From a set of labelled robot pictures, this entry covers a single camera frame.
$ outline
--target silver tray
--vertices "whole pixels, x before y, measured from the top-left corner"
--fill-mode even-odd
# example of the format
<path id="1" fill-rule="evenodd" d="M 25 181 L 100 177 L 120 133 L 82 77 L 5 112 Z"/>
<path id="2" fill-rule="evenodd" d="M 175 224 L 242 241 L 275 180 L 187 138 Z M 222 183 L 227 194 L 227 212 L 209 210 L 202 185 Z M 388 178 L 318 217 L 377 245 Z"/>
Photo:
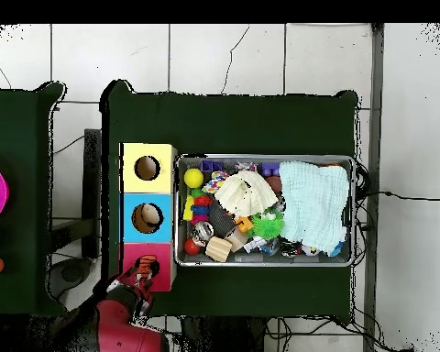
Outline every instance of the silver tray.
<path id="1" fill-rule="evenodd" d="M 343 212 L 344 226 L 348 236 L 341 253 L 336 257 L 328 257 L 320 253 L 316 257 L 307 257 L 303 253 L 295 258 L 285 258 L 281 253 L 272 256 L 253 251 L 247 253 L 243 248 L 237 252 L 230 252 L 225 263 L 215 262 L 203 254 L 188 255 L 183 250 L 184 241 L 191 232 L 191 224 L 182 220 L 183 207 L 190 189 L 185 185 L 182 177 L 187 169 L 198 168 L 201 160 L 216 160 L 224 163 L 224 169 L 232 169 L 238 162 L 283 162 L 299 160 L 317 165 L 339 163 L 346 169 L 349 180 L 349 194 L 346 208 Z M 355 258 L 356 252 L 356 162 L 353 158 L 341 155 L 237 155 L 237 154 L 206 154 L 197 156 L 181 154 L 175 162 L 176 189 L 174 209 L 174 257 L 180 266 L 208 266 L 208 267 L 346 267 Z"/>

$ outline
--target dark green mat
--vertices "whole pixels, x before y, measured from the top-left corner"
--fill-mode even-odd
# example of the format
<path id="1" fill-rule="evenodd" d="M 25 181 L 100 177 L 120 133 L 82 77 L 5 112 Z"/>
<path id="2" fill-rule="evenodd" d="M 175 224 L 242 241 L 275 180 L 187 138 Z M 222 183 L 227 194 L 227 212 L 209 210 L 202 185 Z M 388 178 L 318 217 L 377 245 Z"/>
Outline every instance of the dark green mat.
<path id="1" fill-rule="evenodd" d="M 0 313 L 59 314 L 46 292 L 49 254 L 50 111 L 64 85 L 0 90 L 0 171 L 9 199 L 0 214 Z"/>
<path id="2" fill-rule="evenodd" d="M 109 273 L 117 271 L 119 142 L 169 143 L 179 153 L 354 155 L 358 98 L 135 94 L 122 81 L 102 96 L 109 150 Z M 178 267 L 171 292 L 151 314 L 334 314 L 347 321 L 350 268 L 200 269 Z"/>

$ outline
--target round hole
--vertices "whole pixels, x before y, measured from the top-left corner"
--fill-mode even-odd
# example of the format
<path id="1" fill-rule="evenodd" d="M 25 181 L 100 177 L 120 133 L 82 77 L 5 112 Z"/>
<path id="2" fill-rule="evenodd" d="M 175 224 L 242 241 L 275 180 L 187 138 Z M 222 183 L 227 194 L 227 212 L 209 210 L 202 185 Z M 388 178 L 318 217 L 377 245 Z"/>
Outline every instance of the round hole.
<path id="1" fill-rule="evenodd" d="M 142 203 L 132 213 L 132 224 L 142 234 L 153 234 L 160 229 L 163 214 L 154 203 Z"/>
<path id="2" fill-rule="evenodd" d="M 145 156 L 137 159 L 134 170 L 140 180 L 152 181 L 160 174 L 160 164 L 155 158 Z"/>

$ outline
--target light blue towel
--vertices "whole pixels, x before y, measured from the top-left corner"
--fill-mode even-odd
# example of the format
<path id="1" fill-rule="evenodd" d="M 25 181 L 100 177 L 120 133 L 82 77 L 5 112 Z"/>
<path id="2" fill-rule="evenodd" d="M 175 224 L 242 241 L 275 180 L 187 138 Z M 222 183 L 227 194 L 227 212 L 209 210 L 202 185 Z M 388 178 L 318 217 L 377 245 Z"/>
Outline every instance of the light blue towel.
<path id="1" fill-rule="evenodd" d="M 341 216 L 349 188 L 346 170 L 291 161 L 282 162 L 279 172 L 285 199 L 280 235 L 329 255 L 342 237 Z"/>

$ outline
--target yellow ball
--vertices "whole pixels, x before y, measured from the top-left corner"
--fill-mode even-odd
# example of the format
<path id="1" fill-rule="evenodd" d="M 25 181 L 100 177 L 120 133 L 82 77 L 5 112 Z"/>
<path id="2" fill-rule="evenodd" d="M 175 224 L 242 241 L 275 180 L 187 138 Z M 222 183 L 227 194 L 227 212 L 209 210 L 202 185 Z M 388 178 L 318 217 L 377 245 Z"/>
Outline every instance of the yellow ball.
<path id="1" fill-rule="evenodd" d="M 188 169 L 184 173 L 184 182 L 191 189 L 198 188 L 204 182 L 204 175 L 199 169 Z"/>

